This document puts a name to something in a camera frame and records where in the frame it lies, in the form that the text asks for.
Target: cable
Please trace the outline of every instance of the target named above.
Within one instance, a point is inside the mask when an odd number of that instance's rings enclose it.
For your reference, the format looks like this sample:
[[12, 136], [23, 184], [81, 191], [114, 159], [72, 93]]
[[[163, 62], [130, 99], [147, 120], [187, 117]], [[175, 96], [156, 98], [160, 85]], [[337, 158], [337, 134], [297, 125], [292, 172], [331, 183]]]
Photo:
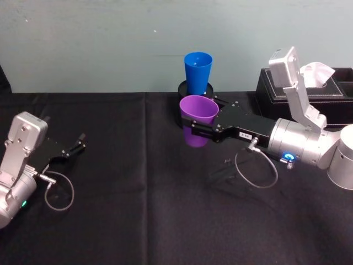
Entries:
[[45, 203], [48, 205], [48, 207], [54, 211], [65, 211], [67, 210], [68, 208], [71, 207], [71, 205], [73, 204], [73, 200], [74, 200], [74, 196], [75, 196], [75, 190], [73, 188], [73, 185], [72, 185], [72, 182], [69, 180], [68, 177], [66, 177], [64, 174], [61, 174], [59, 172], [55, 172], [55, 171], [46, 171], [46, 173], [51, 173], [51, 174], [56, 174], [56, 175], [59, 175], [63, 178], [65, 178], [67, 180], [67, 182], [70, 184], [71, 186], [71, 190], [72, 190], [72, 196], [71, 196], [71, 202], [69, 203], [68, 206], [66, 206], [65, 208], [55, 208], [53, 207], [52, 205], [50, 205], [50, 203], [48, 202], [48, 191], [49, 189], [47, 189], [44, 193], [44, 200], [45, 200]]
[[237, 154], [236, 154], [236, 156], [235, 156], [235, 158], [234, 158], [234, 163], [236, 164], [236, 169], [237, 169], [238, 173], [239, 173], [239, 174], [242, 176], [242, 178], [243, 178], [246, 182], [248, 182], [251, 186], [253, 186], [253, 187], [255, 187], [255, 188], [258, 188], [258, 189], [268, 189], [268, 188], [273, 187], [273, 186], [277, 183], [277, 181], [278, 181], [278, 171], [277, 171], [276, 166], [275, 166], [275, 165], [273, 164], [273, 162], [267, 157], [266, 154], [264, 154], [261, 150], [260, 150], [258, 153], [260, 153], [261, 155], [263, 155], [263, 156], [266, 158], [266, 160], [269, 162], [269, 164], [271, 165], [271, 167], [273, 168], [273, 170], [274, 170], [274, 172], [275, 172], [275, 174], [276, 174], [275, 180], [274, 180], [270, 185], [267, 185], [267, 186], [258, 186], [258, 185], [256, 185], [256, 184], [254, 184], [253, 182], [251, 182], [250, 180], [248, 180], [248, 179], [242, 174], [242, 172], [239, 170], [238, 164], [237, 164], [237, 157], [238, 157], [239, 152], [237, 152]]

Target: cable connector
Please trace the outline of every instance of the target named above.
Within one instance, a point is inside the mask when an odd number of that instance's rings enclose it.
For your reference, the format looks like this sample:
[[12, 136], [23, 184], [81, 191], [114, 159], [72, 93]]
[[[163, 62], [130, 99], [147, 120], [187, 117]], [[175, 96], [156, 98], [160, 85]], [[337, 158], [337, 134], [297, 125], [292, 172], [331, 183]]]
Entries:
[[56, 180], [55, 179], [50, 178], [50, 177], [48, 177], [46, 175], [39, 174], [39, 178], [42, 179], [43, 181], [49, 182], [48, 186], [46, 187], [47, 190], [50, 189], [53, 184], [56, 184]]
[[254, 137], [254, 138], [252, 139], [250, 145], [247, 147], [247, 150], [248, 150], [249, 152], [257, 152], [257, 153], [260, 153], [261, 150], [256, 147], [256, 145], [258, 144], [258, 142], [259, 142], [259, 138]]

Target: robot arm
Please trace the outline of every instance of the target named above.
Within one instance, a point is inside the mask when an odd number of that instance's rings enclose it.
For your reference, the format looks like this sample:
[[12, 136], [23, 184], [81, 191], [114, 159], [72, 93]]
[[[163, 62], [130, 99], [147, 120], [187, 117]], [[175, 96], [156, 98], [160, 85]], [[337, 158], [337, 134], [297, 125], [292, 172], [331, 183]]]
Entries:
[[45, 139], [47, 128], [46, 121], [27, 112], [18, 114], [12, 121], [0, 166], [0, 229], [10, 223], [32, 195], [36, 178], [47, 181], [47, 189], [56, 183], [44, 175], [54, 158], [68, 159], [85, 148], [81, 137], [74, 148], [62, 149]]
[[193, 134], [215, 142], [232, 137], [250, 142], [249, 151], [261, 146], [288, 169], [299, 161], [327, 169], [336, 185], [353, 190], [353, 125], [337, 132], [324, 130], [326, 117], [309, 104], [294, 47], [277, 50], [269, 65], [275, 86], [284, 87], [296, 122], [246, 113], [238, 102], [231, 102], [221, 108], [212, 126], [185, 116], [183, 124], [190, 126]]

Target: white label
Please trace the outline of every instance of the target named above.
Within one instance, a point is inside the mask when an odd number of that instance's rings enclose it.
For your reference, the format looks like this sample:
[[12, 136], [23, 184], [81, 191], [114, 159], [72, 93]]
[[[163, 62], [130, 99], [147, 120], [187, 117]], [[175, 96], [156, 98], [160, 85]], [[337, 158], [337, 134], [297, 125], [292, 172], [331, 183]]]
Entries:
[[245, 134], [243, 132], [239, 132], [239, 136], [248, 140], [251, 140], [253, 138], [253, 136], [251, 134]]

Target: blue led light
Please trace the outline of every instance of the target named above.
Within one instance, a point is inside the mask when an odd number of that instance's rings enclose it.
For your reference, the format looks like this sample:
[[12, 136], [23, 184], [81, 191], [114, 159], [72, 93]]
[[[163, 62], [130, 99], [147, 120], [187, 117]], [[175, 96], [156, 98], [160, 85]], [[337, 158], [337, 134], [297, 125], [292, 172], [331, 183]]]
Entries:
[[291, 153], [285, 153], [283, 157], [287, 160], [294, 160], [295, 158], [294, 155], [292, 155]]

